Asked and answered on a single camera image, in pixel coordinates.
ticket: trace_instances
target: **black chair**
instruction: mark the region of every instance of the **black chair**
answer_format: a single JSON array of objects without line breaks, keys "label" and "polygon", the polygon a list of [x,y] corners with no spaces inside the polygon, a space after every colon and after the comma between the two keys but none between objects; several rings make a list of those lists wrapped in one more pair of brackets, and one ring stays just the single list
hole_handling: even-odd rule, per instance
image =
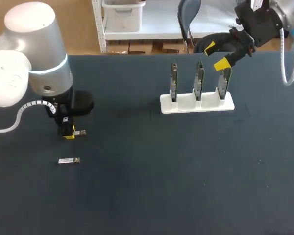
[{"label": "black chair", "polygon": [[[191,42],[194,46],[194,53],[205,52],[206,48],[211,44],[212,41],[218,44],[218,42],[224,41],[224,39],[229,36],[229,33],[215,33],[215,34],[208,35],[202,39],[199,39],[197,43],[195,44],[192,37],[192,33],[190,31],[190,24],[195,18],[195,16],[198,14],[200,7],[201,7],[201,0],[181,0],[177,10],[177,18],[180,24],[184,44],[188,51],[187,38],[189,34],[191,38]],[[237,49],[239,49],[239,45],[233,39],[233,40],[230,40],[228,43],[223,44],[218,51],[219,52],[235,52]]]}]

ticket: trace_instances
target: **black table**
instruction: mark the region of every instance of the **black table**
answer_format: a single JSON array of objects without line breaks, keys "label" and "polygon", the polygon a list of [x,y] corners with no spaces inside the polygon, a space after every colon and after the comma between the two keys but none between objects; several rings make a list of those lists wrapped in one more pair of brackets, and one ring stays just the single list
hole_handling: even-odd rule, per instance
[{"label": "black table", "polygon": [[[171,63],[188,93],[200,56],[213,91],[223,54],[71,56],[75,88],[94,95],[76,120],[88,135],[57,136],[37,106],[0,135],[0,235],[294,234],[294,84],[282,84],[279,53],[235,66],[234,111],[161,114]],[[1,109],[0,128],[37,99]],[[81,164],[55,164],[69,157]]]}]

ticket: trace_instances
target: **metal bracket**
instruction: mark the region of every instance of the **metal bracket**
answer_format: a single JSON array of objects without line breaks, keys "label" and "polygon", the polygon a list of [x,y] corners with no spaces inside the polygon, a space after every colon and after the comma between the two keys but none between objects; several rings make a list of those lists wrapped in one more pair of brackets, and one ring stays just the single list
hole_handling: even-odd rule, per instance
[{"label": "metal bracket", "polygon": [[229,83],[231,79],[232,69],[226,68],[221,72],[218,81],[218,93],[221,100],[225,100],[227,89],[229,88]]},{"label": "metal bracket", "polygon": [[177,98],[177,79],[178,79],[177,63],[173,63],[171,65],[171,78],[170,78],[170,95],[171,95],[172,102],[176,102],[176,98]]},{"label": "metal bracket", "polygon": [[199,62],[197,62],[196,75],[194,80],[194,93],[195,93],[196,101],[201,101],[204,77],[205,77],[205,69],[202,64],[202,61],[200,60]]}]

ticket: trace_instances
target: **white stand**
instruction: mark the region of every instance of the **white stand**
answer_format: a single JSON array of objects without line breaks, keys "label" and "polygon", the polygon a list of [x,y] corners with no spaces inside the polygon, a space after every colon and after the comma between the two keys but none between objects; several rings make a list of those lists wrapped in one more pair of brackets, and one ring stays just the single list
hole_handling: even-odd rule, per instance
[{"label": "white stand", "polygon": [[193,90],[193,93],[177,94],[177,102],[172,102],[170,94],[163,94],[160,103],[163,114],[228,111],[235,108],[230,92],[226,93],[225,100],[221,100],[217,88],[215,92],[202,93],[201,101],[196,101]]}]

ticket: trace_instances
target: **wire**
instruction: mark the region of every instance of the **wire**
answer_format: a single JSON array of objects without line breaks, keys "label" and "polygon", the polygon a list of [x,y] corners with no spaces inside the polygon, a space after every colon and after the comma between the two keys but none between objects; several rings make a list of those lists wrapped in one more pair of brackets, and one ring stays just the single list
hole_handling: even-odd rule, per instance
[{"label": "wire", "polygon": [[280,30],[280,34],[281,34],[281,71],[282,71],[282,79],[283,79],[283,84],[285,86],[290,86],[293,82],[294,82],[294,67],[293,67],[293,72],[291,75],[291,78],[289,81],[286,80],[286,74],[285,74],[285,63],[284,63],[284,30],[281,29]]},{"label": "wire", "polygon": [[41,101],[41,100],[38,100],[38,101],[32,101],[32,102],[29,102],[25,105],[23,105],[17,115],[16,115],[16,120],[15,120],[15,123],[13,124],[13,126],[7,128],[7,129],[3,129],[3,130],[0,130],[0,133],[6,133],[6,132],[10,132],[10,131],[13,131],[15,128],[18,127],[18,125],[20,124],[20,121],[21,121],[21,116],[22,116],[22,113],[25,109],[31,107],[31,106],[34,106],[34,105],[45,105],[45,106],[48,106],[50,108],[50,111],[55,114],[56,112],[56,109],[54,107],[53,104],[47,102],[47,101]]}]

